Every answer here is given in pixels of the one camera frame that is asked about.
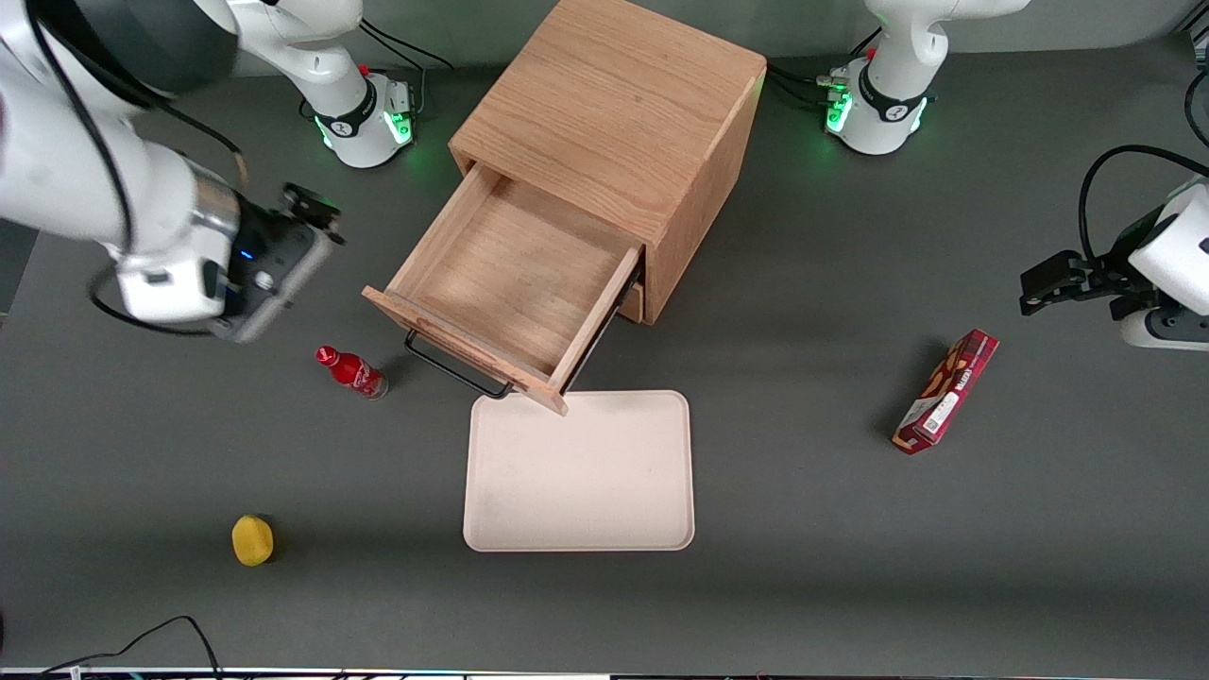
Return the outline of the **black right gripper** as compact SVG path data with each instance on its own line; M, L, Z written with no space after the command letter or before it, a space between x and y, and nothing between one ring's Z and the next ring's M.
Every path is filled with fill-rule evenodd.
M341 212L329 211L328 198L295 181L283 185L283 212L267 211L245 198L238 207L239 227L230 246L226 271L230 287L254 287L258 280L266 287L280 284L316 244L312 227L332 244L345 244L337 227ZM310 225L295 218L306 218Z

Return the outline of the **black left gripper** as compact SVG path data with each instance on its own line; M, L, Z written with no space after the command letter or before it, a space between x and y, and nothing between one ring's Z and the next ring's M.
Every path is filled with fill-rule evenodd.
M1126 227L1107 250L1094 253L1091 229L1084 218L1084 259L1077 250L1058 250L1020 275L1020 315L1036 315L1045 307L1078 301L1082 296L1115 296L1110 315L1121 322L1130 315L1149 315L1162 306L1162 294L1130 264L1135 253L1155 234L1163 207L1146 212Z

